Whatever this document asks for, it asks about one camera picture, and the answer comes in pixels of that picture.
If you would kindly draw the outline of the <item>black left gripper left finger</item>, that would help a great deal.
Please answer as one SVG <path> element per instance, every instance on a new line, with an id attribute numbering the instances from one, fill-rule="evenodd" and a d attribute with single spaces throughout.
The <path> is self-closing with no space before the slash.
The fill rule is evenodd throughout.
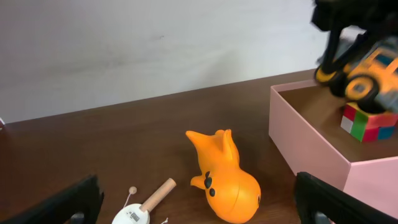
<path id="1" fill-rule="evenodd" d="M 95 224 L 104 200 L 98 177 L 89 175 L 34 207 L 4 220 L 3 224 L 65 223 L 83 214 L 83 223 Z"/>

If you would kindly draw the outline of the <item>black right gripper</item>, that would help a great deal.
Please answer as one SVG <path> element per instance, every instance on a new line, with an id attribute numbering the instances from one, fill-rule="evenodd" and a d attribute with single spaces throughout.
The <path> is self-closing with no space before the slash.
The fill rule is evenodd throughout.
<path id="1" fill-rule="evenodd" d="M 330 31 L 321 69 L 333 73 L 362 57 L 378 41 L 372 34 L 397 34 L 397 0 L 314 0 L 312 24 Z M 357 27 L 364 34 L 340 38 L 342 28 Z"/>

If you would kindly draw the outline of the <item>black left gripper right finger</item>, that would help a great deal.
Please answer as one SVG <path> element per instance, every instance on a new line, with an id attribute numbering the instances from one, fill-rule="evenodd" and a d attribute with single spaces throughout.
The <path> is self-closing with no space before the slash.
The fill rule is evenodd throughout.
<path id="1" fill-rule="evenodd" d="M 302 223 L 397 224 L 396 218 L 307 172 L 296 176 L 294 199 Z"/>

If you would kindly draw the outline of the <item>yellow grey toy truck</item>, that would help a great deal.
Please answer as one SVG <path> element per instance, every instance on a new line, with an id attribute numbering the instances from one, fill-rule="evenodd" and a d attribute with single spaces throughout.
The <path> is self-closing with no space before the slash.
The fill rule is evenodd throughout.
<path id="1" fill-rule="evenodd" d="M 317 68 L 314 79 L 365 112 L 397 113 L 397 37 L 376 42 L 368 52 L 331 74 Z"/>

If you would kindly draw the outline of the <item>multicoloured puzzle cube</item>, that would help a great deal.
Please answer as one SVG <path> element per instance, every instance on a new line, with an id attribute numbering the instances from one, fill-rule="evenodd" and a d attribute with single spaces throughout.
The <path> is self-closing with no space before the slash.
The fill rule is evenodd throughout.
<path id="1" fill-rule="evenodd" d="M 390 139 L 396 129 L 397 114 L 364 112 L 356 103 L 347 103 L 340 126 L 359 142 Z"/>

